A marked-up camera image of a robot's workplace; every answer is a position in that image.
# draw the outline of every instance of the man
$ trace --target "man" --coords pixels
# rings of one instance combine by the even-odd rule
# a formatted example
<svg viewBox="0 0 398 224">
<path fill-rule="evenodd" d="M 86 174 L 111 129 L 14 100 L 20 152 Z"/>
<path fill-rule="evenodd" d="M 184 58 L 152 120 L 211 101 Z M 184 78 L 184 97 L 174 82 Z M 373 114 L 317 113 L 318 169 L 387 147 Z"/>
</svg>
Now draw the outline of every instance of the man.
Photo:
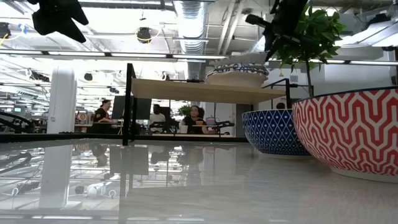
<svg viewBox="0 0 398 224">
<path fill-rule="evenodd" d="M 160 106 L 154 105 L 154 113 L 149 117 L 149 126 L 154 122 L 166 122 L 166 117 L 160 113 Z M 151 128 L 152 132 L 162 132 L 162 128 Z"/>
</svg>

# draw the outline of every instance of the ceiling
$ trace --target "ceiling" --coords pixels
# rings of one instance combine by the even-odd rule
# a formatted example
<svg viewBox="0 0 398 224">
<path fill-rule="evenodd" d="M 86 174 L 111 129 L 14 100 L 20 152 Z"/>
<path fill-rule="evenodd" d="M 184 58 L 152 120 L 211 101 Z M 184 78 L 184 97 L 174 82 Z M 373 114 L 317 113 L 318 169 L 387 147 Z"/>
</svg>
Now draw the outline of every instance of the ceiling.
<svg viewBox="0 0 398 224">
<path fill-rule="evenodd" d="M 33 29 L 31 15 L 38 10 L 38 6 L 26 1 L 4 0 L 0 2 L 0 22 L 10 23 L 11 38 L 18 37 L 12 41 L 4 41 L 1 49 L 29 49 L 29 50 L 67 50 L 67 51 L 90 51 L 90 52 L 145 52 L 145 53 L 171 53 L 181 54 L 178 37 L 178 17 L 173 11 L 158 11 L 148 9 L 133 9 L 128 7 L 129 3 L 143 1 L 90 1 L 79 0 L 89 20 L 88 26 L 77 23 L 79 29 L 84 33 L 87 41 L 84 44 L 71 40 L 61 34 L 53 33 L 47 36 L 39 35 Z M 314 6 L 333 7 L 336 10 L 342 8 L 362 7 L 364 10 L 383 7 L 391 4 L 391 1 L 340 1 L 324 0 L 311 1 Z M 252 14 L 266 15 L 269 12 L 269 0 L 246 0 L 244 8 L 252 10 Z M 220 36 L 223 30 L 223 15 L 229 6 L 229 0 L 218 0 L 208 3 L 208 16 L 206 20 L 207 43 L 205 53 L 217 54 Z M 253 48 L 261 37 L 257 26 L 245 23 L 239 15 L 239 22 L 233 31 L 234 38 L 227 48 L 227 54 L 232 52 L 245 52 Z M 19 24 L 27 28 L 21 33 Z M 142 44 L 136 39 L 136 32 L 140 27 L 150 27 L 151 35 L 154 37 L 149 44 Z M 30 71 L 39 72 L 51 79 L 53 66 L 59 61 L 51 58 L 20 58 L 3 57 L 0 60 L 0 82 L 18 84 L 47 84 L 42 81 L 29 79 Z M 95 109 L 102 98 L 113 99 L 114 93 L 106 86 L 116 86 L 119 94 L 124 94 L 125 69 L 127 61 L 117 60 L 68 60 L 75 68 L 78 78 L 78 86 L 101 85 L 104 88 L 79 88 L 77 106 L 86 110 Z M 148 79 L 159 79 L 164 72 L 171 79 L 185 79 L 187 71 L 186 62 L 132 62 L 138 77 Z M 97 75 L 92 82 L 84 79 L 85 73 Z M 32 105 L 32 111 L 45 111 L 48 107 L 50 87 L 42 86 L 0 86 L 0 109 L 7 105 L 28 104 Z M 8 96 L 23 96 L 23 100 L 10 99 Z"/>
</svg>

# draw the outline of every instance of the air duct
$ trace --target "air duct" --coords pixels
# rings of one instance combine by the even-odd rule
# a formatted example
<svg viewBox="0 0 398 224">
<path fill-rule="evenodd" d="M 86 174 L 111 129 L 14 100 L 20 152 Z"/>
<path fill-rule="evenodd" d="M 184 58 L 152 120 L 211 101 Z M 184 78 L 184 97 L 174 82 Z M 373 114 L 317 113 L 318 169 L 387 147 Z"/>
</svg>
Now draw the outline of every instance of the air duct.
<svg viewBox="0 0 398 224">
<path fill-rule="evenodd" d="M 182 38 L 202 39 L 205 35 L 205 22 L 208 3 L 200 1 L 174 1 L 178 14 L 178 35 Z M 205 43 L 200 40 L 181 40 L 184 54 L 201 55 L 205 53 Z M 204 79 L 201 63 L 188 62 L 188 78 Z"/>
</svg>

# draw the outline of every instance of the hair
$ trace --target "hair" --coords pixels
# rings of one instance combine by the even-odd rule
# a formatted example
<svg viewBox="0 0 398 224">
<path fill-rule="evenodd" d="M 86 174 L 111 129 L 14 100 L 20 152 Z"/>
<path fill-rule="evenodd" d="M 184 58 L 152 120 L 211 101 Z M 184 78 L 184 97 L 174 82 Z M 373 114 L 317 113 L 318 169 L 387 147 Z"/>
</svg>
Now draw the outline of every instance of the hair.
<svg viewBox="0 0 398 224">
<path fill-rule="evenodd" d="M 285 106 L 284 103 L 278 103 L 278 104 L 276 105 L 276 108 L 277 108 L 278 110 L 284 110 L 284 109 L 286 109 L 286 106 Z"/>
<path fill-rule="evenodd" d="M 201 118 L 201 119 L 203 119 L 204 117 L 205 117 L 205 110 L 203 109 L 203 108 L 200 108 L 199 106 L 197 106 L 197 105 L 193 105 L 193 106 L 191 106 L 191 108 L 193 108 L 193 107 L 196 107 L 196 108 L 198 108 L 198 112 L 199 112 L 199 114 L 198 114 L 198 118 Z"/>
<path fill-rule="evenodd" d="M 103 101 L 102 101 L 102 105 L 99 106 L 99 107 L 102 107 L 102 106 L 104 106 L 105 103 L 109 103 L 109 102 L 110 102 L 110 100 L 103 100 Z"/>
</svg>

